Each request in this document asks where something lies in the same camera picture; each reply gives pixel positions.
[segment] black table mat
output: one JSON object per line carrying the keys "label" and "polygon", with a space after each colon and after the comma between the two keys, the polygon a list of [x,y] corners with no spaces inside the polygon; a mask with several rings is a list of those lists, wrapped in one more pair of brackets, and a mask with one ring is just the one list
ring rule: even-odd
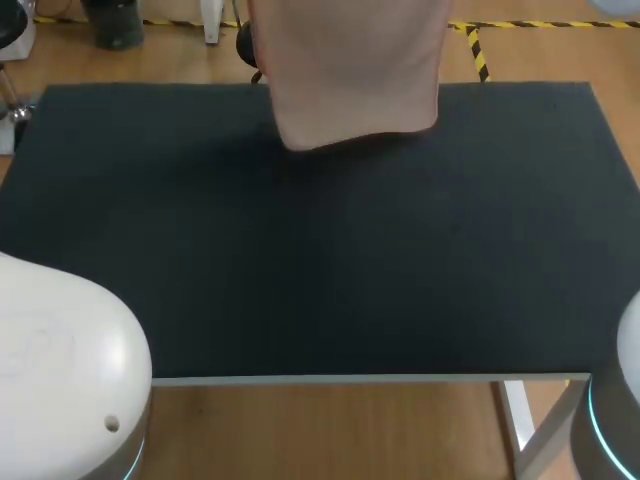
{"label": "black table mat", "polygon": [[304,155],[262,87],[54,87],[0,251],[118,295],[156,377],[583,372],[640,196],[583,84],[444,86],[427,134]]}

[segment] black chair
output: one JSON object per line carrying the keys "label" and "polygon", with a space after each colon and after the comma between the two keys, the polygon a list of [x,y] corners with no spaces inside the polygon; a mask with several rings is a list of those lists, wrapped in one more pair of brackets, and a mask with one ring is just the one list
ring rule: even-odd
{"label": "black chair", "polygon": [[[27,29],[27,12],[17,0],[0,0],[0,50],[15,42]],[[7,111],[0,119],[9,116],[14,128],[14,150],[31,118],[31,107],[25,105],[16,93],[9,79],[4,63],[0,62],[0,96],[6,103]]]}

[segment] hazard tape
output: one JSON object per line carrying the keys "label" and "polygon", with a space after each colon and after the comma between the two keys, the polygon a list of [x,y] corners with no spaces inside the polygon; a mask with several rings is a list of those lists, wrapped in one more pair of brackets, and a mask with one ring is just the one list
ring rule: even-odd
{"label": "hazard tape", "polygon": [[[54,17],[35,17],[33,19],[35,23],[53,23],[53,24],[81,24],[89,23],[86,18],[54,18]],[[144,25],[157,25],[168,27],[188,27],[188,28],[202,28],[204,23],[202,22],[183,22],[181,20],[143,20]],[[220,22],[221,27],[238,28],[236,22]]]}
{"label": "hazard tape", "polygon": [[472,28],[640,28],[640,22],[540,22],[537,20],[513,20],[503,22],[451,22],[449,26]]}
{"label": "hazard tape", "polygon": [[463,31],[467,35],[467,42],[471,47],[471,53],[473,54],[473,61],[475,63],[476,71],[480,77],[480,82],[486,83],[491,81],[491,75],[489,74],[489,67],[487,66],[487,59],[482,53],[480,48],[480,38],[478,36],[478,29],[474,27],[467,27]]}
{"label": "hazard tape", "polygon": [[[87,23],[81,18],[57,18],[57,17],[36,17],[36,23]],[[174,26],[200,28],[204,26],[202,22],[187,22],[181,20],[143,20],[145,25]],[[222,22],[223,27],[237,28],[236,22]],[[640,22],[541,22],[537,20],[513,20],[501,22],[449,22],[449,28],[465,31],[467,28],[640,28]]]}

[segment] towel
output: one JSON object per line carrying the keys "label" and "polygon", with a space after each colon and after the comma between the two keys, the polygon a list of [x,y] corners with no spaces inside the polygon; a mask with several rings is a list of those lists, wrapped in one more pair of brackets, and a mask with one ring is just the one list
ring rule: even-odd
{"label": "towel", "polygon": [[416,132],[437,117],[451,0],[252,0],[258,67],[285,145]]}

